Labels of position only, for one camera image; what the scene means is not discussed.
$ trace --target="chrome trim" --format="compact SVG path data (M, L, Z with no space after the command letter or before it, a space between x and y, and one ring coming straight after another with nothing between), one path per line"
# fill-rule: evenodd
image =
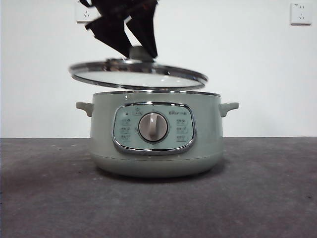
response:
M167 75L179 78L185 78L199 82L200 85L197 86L185 86L185 87L148 87L148 86L131 86L131 85L121 85L115 83L100 82L93 79L86 79L77 76L80 72L89 71L104 71L104 72L136 72L136 73L148 73L148 74L159 74ZM137 90L190 90L199 89L205 86L208 81L208 77L204 74L191 71L188 69L177 68L167 65L161 65L156 62L144 62L134 59L108 59L106 61L99 62L89 62L89 63L79 63L74 64L69 67L69 72L72 77L78 81L104 86L112 88L125 88L125 89L137 89Z
M196 125L195 125L195 119L192 110L190 107L186 104L182 103L167 103L167 102L151 102L152 105L164 105L164 106L172 106L172 107L185 107L188 109L190 112L191 118L192 118L192 126L193 126L193 135L191 140L184 146L174 148L174 149L135 149L135 148L130 148L124 145L121 145L119 141L116 140L115 135L114 135L114 128L115 128L115 122L116 122L116 117L117 117L117 112L124 107L129 107L132 105L148 105L149 102L139 102L139 103L129 103L129 104L124 104L123 106L119 107L116 112L115 112L115 117L113 119L113 126L112 126L112 140L114 142L114 145L116 148L125 153L130 153L130 154L138 154L138 155L173 155L173 154L180 154L188 151L194 144L196 140Z
M207 93L207 92L197 92L197 91L159 91L159 90L131 90L131 91L113 91L113 92L101 92L95 93L95 95L103 95L103 94L129 94L129 93L144 93L144 94L152 94L152 93L169 93L169 94L200 94L200 95L209 95L209 96L217 96L221 97L218 93Z

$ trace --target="dark gray surface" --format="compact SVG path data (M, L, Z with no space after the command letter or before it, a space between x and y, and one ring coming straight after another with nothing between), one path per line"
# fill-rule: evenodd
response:
M1 140L3 238L317 237L317 138L226 138L173 179L105 173L87 142Z

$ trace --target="side handle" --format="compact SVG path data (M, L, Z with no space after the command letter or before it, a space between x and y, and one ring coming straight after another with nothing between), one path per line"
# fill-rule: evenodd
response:
M220 115L222 118L224 118L228 111L231 111L233 109L238 109L239 103L223 103L219 105Z
M76 103L76 108L84 110L90 118L93 115L94 104L92 103Z

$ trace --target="wall socket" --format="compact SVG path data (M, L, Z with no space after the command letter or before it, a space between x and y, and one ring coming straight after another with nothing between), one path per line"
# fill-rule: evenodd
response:
M291 3L291 25L311 25L312 4L309 2Z
M77 23L91 22L99 17L99 13L95 7L85 7L79 0L76 0L75 17Z

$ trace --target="black object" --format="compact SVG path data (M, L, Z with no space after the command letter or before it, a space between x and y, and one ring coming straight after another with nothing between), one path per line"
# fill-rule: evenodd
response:
M129 57L132 45L124 32L124 20L131 17L127 22L130 31L151 57L158 56L153 26L157 0L92 0L92 5L87 0L80 2L86 7L95 6L102 15L86 25L96 39Z

